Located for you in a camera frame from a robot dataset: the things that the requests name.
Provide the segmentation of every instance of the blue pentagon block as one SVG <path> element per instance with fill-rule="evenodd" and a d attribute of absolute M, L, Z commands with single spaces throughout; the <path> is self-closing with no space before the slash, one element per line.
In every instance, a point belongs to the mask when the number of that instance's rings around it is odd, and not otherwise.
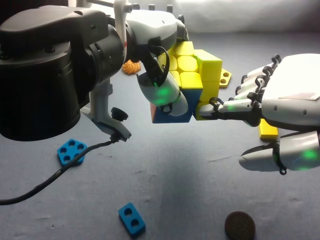
<path fill-rule="evenodd" d="M 62 166 L 65 166 L 69 163 L 70 160 L 72 160 L 74 157 L 76 157 L 79 153 L 81 153 L 84 149 L 87 148 L 87 145 L 85 145 L 83 142 L 70 139 L 65 144 L 63 144 L 58 150 L 58 157 L 60 160 L 60 163 Z M 73 166 L 78 166 L 84 162 L 85 156 L 80 158 L 76 164 Z"/>
<path fill-rule="evenodd" d="M 145 222 L 131 202 L 119 209 L 118 213 L 132 237 L 137 237 L 146 229 Z"/>

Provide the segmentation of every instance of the gray table surface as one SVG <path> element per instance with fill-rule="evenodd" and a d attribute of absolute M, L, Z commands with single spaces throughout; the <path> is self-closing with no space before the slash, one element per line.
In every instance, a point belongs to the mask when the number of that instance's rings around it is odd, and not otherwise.
<path fill-rule="evenodd" d="M 275 53 L 320 54 L 320 34 L 190 34 L 190 40 L 232 73 L 220 90 L 223 100 Z M 226 240 L 225 218 L 233 211 L 252 216 L 256 240 L 320 238 L 320 168 L 286 176 L 247 171 L 238 157 L 261 144 L 257 128 L 233 120 L 152 124 L 136 78 L 119 72 L 112 83 L 110 109 L 128 113 L 132 137 L 88 153 L 31 199 L 1 206 L 1 240 L 126 240 L 118 209 L 128 202 L 146 223 L 141 240 Z M 84 115 L 50 139 L 0 136 L 0 197 L 21 195 L 59 169 L 57 149 L 70 138 L 87 145 L 109 139 Z"/>

